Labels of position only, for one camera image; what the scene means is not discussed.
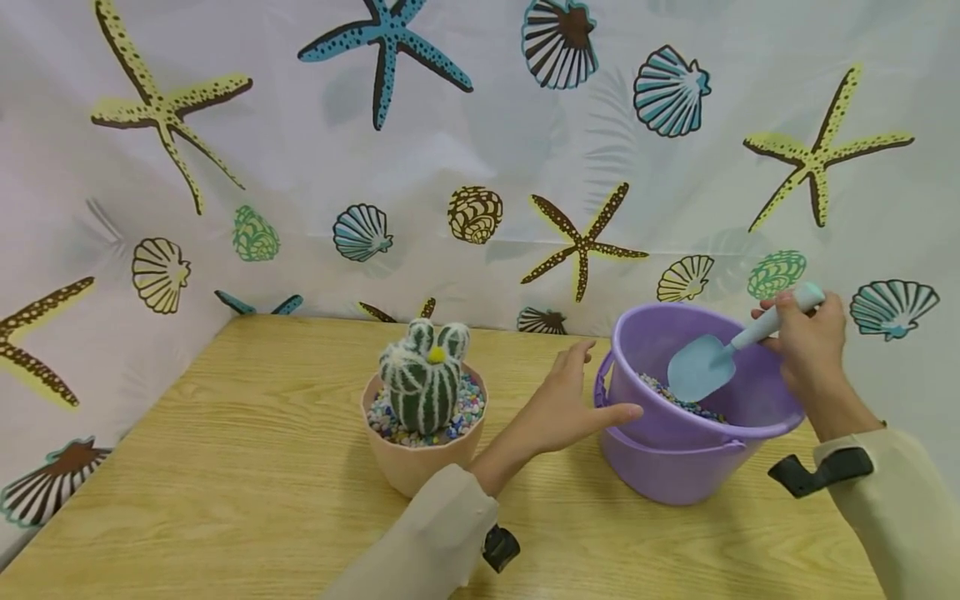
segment table surface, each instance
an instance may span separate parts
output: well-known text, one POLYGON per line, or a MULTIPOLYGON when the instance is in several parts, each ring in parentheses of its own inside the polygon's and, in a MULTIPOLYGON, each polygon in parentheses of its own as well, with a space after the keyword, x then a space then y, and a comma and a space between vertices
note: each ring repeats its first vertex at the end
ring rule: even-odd
MULTIPOLYGON (((377 471, 358 409, 404 326, 231 321, 0 574, 0 598, 316 598, 406 504, 377 471)), ((473 332, 468 360, 492 401, 481 447, 573 341, 473 332)), ((599 341, 588 382, 608 348, 599 341)), ((881 598, 828 494, 794 500, 766 476, 815 442, 805 423, 684 508, 630 490, 596 439, 539 457, 500 498, 522 554, 501 575, 481 561, 453 598, 881 598)))

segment cactus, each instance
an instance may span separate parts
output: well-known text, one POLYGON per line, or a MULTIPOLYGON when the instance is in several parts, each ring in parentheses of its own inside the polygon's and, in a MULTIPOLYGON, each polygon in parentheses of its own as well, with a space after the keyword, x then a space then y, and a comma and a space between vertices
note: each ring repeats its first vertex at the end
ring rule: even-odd
POLYGON ((464 324, 445 325, 435 337, 428 319, 414 319, 406 337, 380 354, 380 378, 404 429, 431 436, 450 423, 469 343, 464 324))

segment blue shovel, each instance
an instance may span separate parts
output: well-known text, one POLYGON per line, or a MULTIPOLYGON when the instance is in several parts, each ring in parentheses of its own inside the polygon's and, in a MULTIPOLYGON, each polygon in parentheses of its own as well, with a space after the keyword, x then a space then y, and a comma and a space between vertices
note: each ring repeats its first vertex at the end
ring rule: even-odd
MULTIPOLYGON (((807 312, 827 299, 813 283, 803 283, 794 290, 802 312, 807 312)), ((712 335, 704 335, 680 349, 666 368, 667 387, 680 402, 699 402, 727 385, 736 372, 733 353, 755 344, 780 329, 777 307, 741 331, 729 344, 712 335)))

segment pot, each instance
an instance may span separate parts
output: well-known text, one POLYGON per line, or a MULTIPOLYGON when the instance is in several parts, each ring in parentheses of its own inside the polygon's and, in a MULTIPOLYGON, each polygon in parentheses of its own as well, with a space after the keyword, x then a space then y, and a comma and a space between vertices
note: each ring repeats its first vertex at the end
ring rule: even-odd
POLYGON ((430 445, 423 447, 409 447, 388 442, 367 423, 367 412, 373 405, 377 393, 383 389, 383 381, 379 374, 374 374, 367 383, 367 389, 360 397, 360 417, 363 419, 363 428, 367 432, 367 439, 373 450, 373 458, 380 472, 395 490, 408 498, 414 497, 433 475, 447 465, 457 464, 467 468, 473 460, 473 453, 483 435, 484 421, 487 420, 487 410, 490 408, 490 396, 483 377, 466 363, 464 371, 468 372, 480 388, 480 394, 486 401, 484 414, 473 424, 467 434, 444 445, 430 445))

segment pebble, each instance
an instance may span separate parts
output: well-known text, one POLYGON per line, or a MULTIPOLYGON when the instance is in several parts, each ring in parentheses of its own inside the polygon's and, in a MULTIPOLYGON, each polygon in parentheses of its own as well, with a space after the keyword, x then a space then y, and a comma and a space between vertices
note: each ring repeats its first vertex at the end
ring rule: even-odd
POLYGON ((462 438, 483 417, 487 401, 480 394, 480 386, 468 372, 462 372, 460 379, 462 384, 453 407, 453 419, 439 435, 423 437, 416 431, 408 432, 403 429, 390 405, 390 394, 385 390, 378 392, 373 399, 373 404, 367 411, 367 424, 387 442, 409 447, 443 445, 462 438))
POLYGON ((727 418, 720 413, 715 413, 711 410, 708 410, 696 402, 682 402, 677 400, 677 397, 670 392, 669 388, 661 384, 656 378, 651 377, 643 372, 639 372, 637 375, 639 375, 640 380, 643 383, 647 384, 647 387, 659 394, 664 399, 669 400, 677 406, 683 408, 686 412, 692 413, 697 417, 703 417, 704 419, 716 421, 718 423, 727 422, 727 418))

